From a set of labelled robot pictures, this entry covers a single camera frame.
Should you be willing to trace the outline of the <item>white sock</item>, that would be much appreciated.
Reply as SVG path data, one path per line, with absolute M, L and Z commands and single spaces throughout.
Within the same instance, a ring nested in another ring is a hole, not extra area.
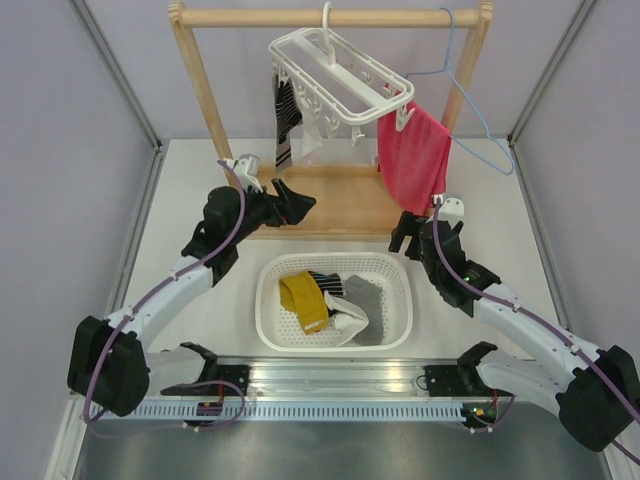
M 367 314 L 357 305 L 342 297 L 333 296 L 328 291 L 324 293 L 324 300 L 327 308 L 335 311 L 333 325 L 338 331 L 335 347 L 349 343 L 369 326 Z
M 323 138 L 318 128 L 317 119 L 310 109 L 303 108 L 302 113 L 302 140 L 300 156 L 308 157 L 323 144 Z

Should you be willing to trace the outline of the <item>yellow bear sock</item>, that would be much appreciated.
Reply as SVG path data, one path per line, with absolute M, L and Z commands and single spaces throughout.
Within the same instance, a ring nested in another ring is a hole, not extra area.
M 306 335 L 320 332 L 328 326 L 329 313 L 324 294 L 308 271 L 281 277 L 278 286 L 281 306 L 296 315 Z

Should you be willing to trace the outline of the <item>white plastic clip hanger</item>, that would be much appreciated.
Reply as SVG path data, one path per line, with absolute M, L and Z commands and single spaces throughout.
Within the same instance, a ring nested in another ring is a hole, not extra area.
M 351 128 L 351 143 L 364 137 L 362 127 L 394 112 L 402 130 L 412 113 L 413 84 L 355 47 L 329 28 L 332 3 L 326 2 L 319 28 L 302 28 L 268 46 L 274 75 L 293 86 L 300 109 L 310 109 L 332 138 Z

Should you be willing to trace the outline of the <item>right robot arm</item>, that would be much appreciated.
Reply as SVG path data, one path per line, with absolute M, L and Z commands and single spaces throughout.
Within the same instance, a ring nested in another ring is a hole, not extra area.
M 639 420 L 632 356 L 617 345 L 603 349 L 583 340 L 524 306 L 498 275 L 467 259 L 462 227 L 403 212 L 389 244 L 397 253 L 407 242 L 405 255 L 423 265 L 445 303 L 500 331 L 530 356 L 519 360 L 480 342 L 458 359 L 460 388 L 470 394 L 498 390 L 533 403 L 591 451 L 619 447 L 619 436 Z

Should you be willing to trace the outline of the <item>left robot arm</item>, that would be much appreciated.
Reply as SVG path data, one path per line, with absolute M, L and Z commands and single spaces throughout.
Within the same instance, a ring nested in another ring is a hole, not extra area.
M 280 179 L 272 185 L 274 194 L 253 186 L 213 189 L 170 274 L 132 306 L 105 319 L 88 316 L 80 322 L 67 385 L 84 396 L 86 423 L 98 419 L 90 412 L 93 405 L 124 417 L 149 394 L 204 396 L 216 391 L 217 356 L 207 348 L 183 342 L 152 353 L 149 347 L 182 310 L 231 270 L 242 240 L 262 226 L 297 225 L 316 204 Z

